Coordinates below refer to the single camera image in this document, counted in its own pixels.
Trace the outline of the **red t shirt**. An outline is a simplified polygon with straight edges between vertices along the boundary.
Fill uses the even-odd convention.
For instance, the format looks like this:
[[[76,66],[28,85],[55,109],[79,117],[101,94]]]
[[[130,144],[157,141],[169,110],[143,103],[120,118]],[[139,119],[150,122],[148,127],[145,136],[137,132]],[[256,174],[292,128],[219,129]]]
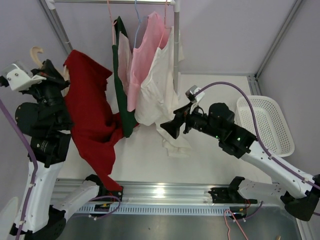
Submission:
[[[78,50],[71,51],[64,66],[70,79],[64,100],[73,122],[73,142],[104,187],[119,192],[123,188],[110,175],[116,161],[115,145],[124,132],[120,114],[112,112],[106,97],[112,72]]]

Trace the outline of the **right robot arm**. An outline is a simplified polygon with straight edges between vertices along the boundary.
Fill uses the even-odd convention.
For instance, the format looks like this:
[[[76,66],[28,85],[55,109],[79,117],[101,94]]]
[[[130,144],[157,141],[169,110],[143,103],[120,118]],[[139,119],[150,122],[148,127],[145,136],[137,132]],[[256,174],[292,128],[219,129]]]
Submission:
[[[302,172],[283,158],[264,149],[258,137],[234,123],[234,113],[225,103],[214,103],[208,113],[189,103],[173,112],[174,118],[160,126],[174,139],[195,129],[218,140],[227,154],[241,159],[270,176],[275,183],[259,183],[235,177],[227,196],[232,202],[253,199],[283,207],[293,217],[308,222],[320,200],[320,177]]]

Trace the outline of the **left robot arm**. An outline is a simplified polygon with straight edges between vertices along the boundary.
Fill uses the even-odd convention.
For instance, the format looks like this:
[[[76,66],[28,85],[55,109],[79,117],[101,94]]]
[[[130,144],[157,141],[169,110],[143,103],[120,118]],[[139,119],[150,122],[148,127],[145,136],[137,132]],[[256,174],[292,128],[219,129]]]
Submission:
[[[108,188],[97,176],[91,175],[73,192],[57,203],[52,195],[58,174],[69,150],[73,127],[63,97],[70,82],[46,60],[38,69],[26,70],[19,62],[3,72],[11,90],[31,95],[35,102],[18,106],[12,119],[13,127],[28,152],[28,182],[22,204],[10,234],[16,239],[55,240],[67,221],[89,201],[107,197]]]

